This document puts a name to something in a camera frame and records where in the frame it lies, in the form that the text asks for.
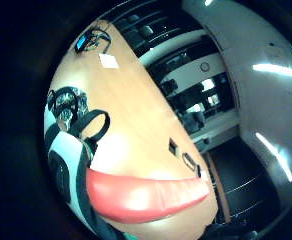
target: wooden table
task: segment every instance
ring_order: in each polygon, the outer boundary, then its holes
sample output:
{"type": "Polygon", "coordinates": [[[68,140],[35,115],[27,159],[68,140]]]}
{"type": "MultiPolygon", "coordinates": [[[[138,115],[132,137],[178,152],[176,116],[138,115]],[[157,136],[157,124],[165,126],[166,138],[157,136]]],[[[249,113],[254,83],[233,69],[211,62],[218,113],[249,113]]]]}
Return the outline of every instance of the wooden table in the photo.
{"type": "MultiPolygon", "coordinates": [[[[101,22],[100,26],[104,28],[105,24],[101,22]]],[[[195,173],[183,163],[181,154],[185,152],[209,175],[192,140],[125,39],[113,25],[107,32],[112,38],[107,54],[116,57],[119,69],[102,66],[98,54],[104,49],[103,44],[80,55],[71,49],[51,83],[55,90],[63,86],[80,88],[88,96],[89,110],[103,109],[111,117],[110,128],[99,142],[91,168],[142,178],[189,178],[195,173]],[[168,150],[170,139],[178,145],[177,156],[168,150]]],[[[83,134],[94,134],[102,118],[92,122],[83,134]]],[[[210,194],[203,202],[159,221],[121,224],[105,220],[139,239],[197,239],[217,213],[211,181],[209,188],[210,194]]]]}

